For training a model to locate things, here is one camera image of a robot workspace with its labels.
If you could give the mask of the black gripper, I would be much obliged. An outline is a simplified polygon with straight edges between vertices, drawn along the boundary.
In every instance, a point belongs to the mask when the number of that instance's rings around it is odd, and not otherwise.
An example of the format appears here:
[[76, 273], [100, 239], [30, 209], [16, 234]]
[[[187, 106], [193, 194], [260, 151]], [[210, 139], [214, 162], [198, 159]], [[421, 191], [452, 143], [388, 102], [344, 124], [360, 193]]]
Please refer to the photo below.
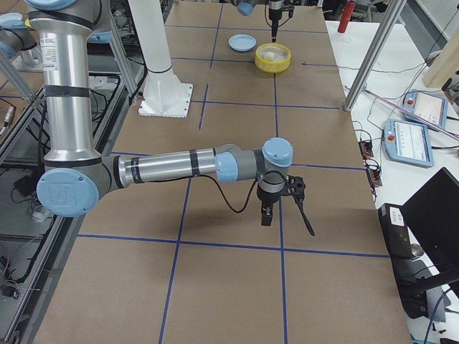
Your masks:
[[[281, 191], [282, 191], [281, 183], [272, 184], [266, 181], [258, 181], [257, 197], [262, 202], [262, 206], [261, 206], [261, 225], [262, 226], [270, 226], [272, 224], [272, 220], [273, 220], [272, 207], [273, 207], [273, 204], [279, 201]], [[313, 227], [308, 217], [306, 216], [302, 201], [296, 196], [294, 196], [293, 198], [294, 198], [296, 206], [298, 207], [299, 212], [301, 213], [303, 222], [306, 226], [308, 233], [311, 236], [314, 236], [315, 232], [313, 230]]]
[[272, 42], [277, 42], [278, 34], [278, 22], [282, 19], [282, 9], [268, 9], [268, 18], [272, 22], [271, 24], [271, 39]]

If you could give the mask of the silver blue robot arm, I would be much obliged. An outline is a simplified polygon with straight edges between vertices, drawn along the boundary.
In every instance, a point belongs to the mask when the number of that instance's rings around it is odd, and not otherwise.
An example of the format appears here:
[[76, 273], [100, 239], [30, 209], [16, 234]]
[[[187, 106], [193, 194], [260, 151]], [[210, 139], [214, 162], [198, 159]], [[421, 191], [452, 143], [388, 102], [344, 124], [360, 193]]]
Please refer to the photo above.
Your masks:
[[95, 149], [90, 105], [87, 41], [110, 21], [107, 1], [29, 1], [29, 21], [42, 51], [50, 150], [37, 182], [38, 199], [62, 217], [79, 217], [106, 194], [132, 184], [205, 177], [215, 184], [250, 180], [261, 202], [261, 223], [291, 196], [303, 207], [305, 184], [288, 174], [293, 147], [271, 138], [259, 149], [227, 144], [152, 156], [103, 156]]
[[[243, 16], [250, 16], [259, 1], [226, 1], [237, 7]], [[96, 32], [88, 39], [89, 43], [108, 44], [112, 39], [112, 31]], [[249, 52], [255, 47], [247, 35], [239, 34], [229, 39], [230, 47], [237, 52]], [[22, 14], [8, 13], [1, 15], [1, 53], [11, 59], [20, 52], [33, 50], [37, 47], [36, 39], [30, 34], [28, 26], [24, 23]]]

